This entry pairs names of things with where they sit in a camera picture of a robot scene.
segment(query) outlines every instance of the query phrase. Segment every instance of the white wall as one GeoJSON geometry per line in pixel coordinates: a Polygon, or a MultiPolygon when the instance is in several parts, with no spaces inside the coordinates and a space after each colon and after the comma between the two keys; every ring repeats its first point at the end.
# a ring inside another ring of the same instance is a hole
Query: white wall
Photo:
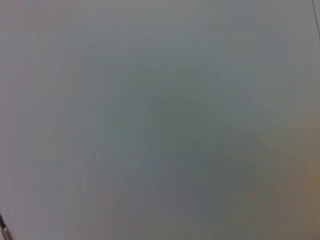
{"type": "Polygon", "coordinates": [[[316,229],[319,50],[311,0],[2,0],[15,239],[316,229]]]}

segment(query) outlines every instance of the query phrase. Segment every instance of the blurry background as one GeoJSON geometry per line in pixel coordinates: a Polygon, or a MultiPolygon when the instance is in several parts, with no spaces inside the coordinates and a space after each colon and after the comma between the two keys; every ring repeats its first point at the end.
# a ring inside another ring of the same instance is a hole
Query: blurry background
{"type": "Polygon", "coordinates": [[[317,234],[319,64],[311,0],[2,0],[14,239],[317,234]]]}

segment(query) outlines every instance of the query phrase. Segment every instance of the wire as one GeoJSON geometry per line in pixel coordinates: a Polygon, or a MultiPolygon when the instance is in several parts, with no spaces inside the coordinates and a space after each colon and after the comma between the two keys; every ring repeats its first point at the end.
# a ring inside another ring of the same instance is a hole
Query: wire
{"type": "Polygon", "coordinates": [[[319,25],[319,15],[318,15],[318,11],[317,11],[316,0],[312,0],[312,7],[313,7],[314,17],[315,17],[315,22],[316,22],[316,28],[317,28],[317,31],[318,31],[318,37],[319,37],[319,43],[320,43],[320,25],[319,25]]]}

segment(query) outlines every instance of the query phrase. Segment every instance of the wall surface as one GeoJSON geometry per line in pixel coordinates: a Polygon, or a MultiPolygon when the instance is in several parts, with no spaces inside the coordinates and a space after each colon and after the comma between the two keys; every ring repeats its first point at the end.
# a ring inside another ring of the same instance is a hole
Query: wall surface
{"type": "Polygon", "coordinates": [[[1,0],[14,239],[317,233],[319,44],[311,0],[1,0]]]}

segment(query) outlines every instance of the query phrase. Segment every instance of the gray wall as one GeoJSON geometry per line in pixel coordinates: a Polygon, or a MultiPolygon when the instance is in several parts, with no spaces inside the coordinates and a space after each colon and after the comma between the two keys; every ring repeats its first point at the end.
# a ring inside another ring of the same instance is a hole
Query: gray wall
{"type": "Polygon", "coordinates": [[[319,231],[319,64],[311,0],[2,0],[4,219],[16,240],[319,231]]]}

